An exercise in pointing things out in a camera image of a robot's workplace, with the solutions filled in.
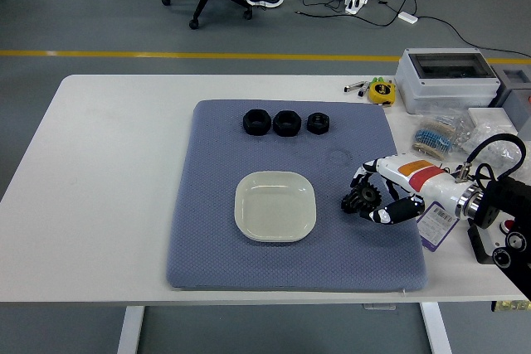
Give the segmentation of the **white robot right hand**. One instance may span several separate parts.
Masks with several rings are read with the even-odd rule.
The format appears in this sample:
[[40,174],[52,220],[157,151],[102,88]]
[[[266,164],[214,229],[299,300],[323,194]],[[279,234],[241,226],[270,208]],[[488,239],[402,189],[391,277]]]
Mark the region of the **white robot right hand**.
[[[369,182],[379,175],[386,183],[393,202],[382,206],[381,192]],[[464,177],[455,177],[445,169],[411,154],[398,154],[364,163],[350,184],[341,209],[384,225],[415,218],[433,203],[450,216],[467,215],[479,188]]]

